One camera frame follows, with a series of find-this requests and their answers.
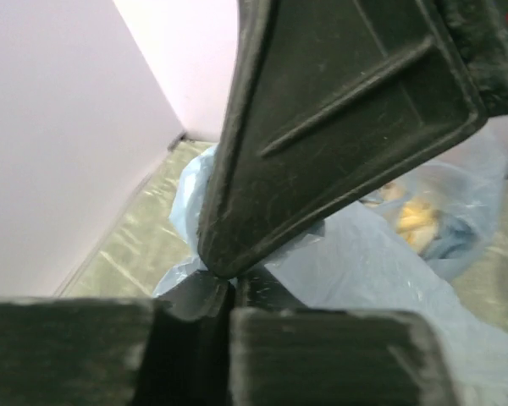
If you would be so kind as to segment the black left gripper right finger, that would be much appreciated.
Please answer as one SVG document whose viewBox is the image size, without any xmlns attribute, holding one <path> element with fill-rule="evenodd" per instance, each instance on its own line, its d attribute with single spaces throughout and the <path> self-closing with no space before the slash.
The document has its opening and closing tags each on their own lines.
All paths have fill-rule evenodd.
<svg viewBox="0 0 508 406">
<path fill-rule="evenodd" d="M 450 405 L 433 328 L 399 310 L 313 310 L 267 270 L 237 282 L 230 317 L 235 405 Z"/>
</svg>

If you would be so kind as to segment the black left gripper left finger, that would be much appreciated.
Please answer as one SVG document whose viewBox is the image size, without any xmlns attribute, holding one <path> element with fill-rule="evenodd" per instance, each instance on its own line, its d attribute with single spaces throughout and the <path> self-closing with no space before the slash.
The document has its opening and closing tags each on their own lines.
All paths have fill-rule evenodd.
<svg viewBox="0 0 508 406">
<path fill-rule="evenodd" d="M 229 284 L 155 298 L 0 299 L 0 405 L 223 405 Z"/>
</svg>

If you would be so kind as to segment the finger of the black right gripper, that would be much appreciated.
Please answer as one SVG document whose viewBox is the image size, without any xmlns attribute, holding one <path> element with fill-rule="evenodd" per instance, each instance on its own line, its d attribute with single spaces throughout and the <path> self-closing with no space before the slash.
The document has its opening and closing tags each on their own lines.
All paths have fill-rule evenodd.
<svg viewBox="0 0 508 406">
<path fill-rule="evenodd" d="M 487 120 L 433 1 L 241 1 L 198 253 L 249 270 Z"/>
<path fill-rule="evenodd" d="M 508 115 L 508 1 L 438 2 L 488 115 Z"/>
</svg>

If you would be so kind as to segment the light blue trash bag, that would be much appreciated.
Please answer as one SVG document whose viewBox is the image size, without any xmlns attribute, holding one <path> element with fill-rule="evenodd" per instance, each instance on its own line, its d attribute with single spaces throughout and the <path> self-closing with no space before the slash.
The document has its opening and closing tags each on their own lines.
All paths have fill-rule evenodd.
<svg viewBox="0 0 508 406">
<path fill-rule="evenodd" d="M 195 252 L 155 288 L 194 271 L 236 281 L 265 268 L 297 299 L 325 310 L 410 310 L 433 323 L 468 405 L 508 405 L 508 333 L 476 317 L 385 218 L 357 200 L 266 254 L 218 268 Z"/>
</svg>

